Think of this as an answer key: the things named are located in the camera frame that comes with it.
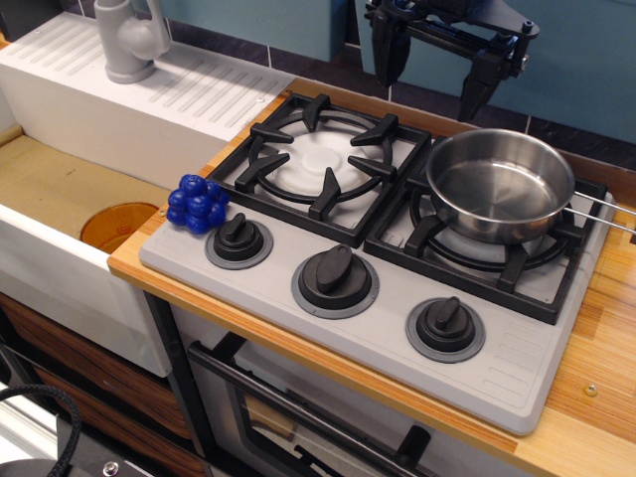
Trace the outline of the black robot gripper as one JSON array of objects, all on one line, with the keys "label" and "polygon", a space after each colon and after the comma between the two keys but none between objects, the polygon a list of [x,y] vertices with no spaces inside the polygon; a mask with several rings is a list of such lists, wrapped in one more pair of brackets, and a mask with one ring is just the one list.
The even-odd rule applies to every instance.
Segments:
[{"label": "black robot gripper", "polygon": [[[459,121],[475,118],[514,71],[513,53],[524,54],[540,32],[537,23],[504,1],[369,1],[365,19],[372,28],[375,74],[385,88],[402,75],[413,39],[459,56],[476,53],[463,82]],[[488,41],[462,25],[492,32],[511,52],[487,50]]]}]

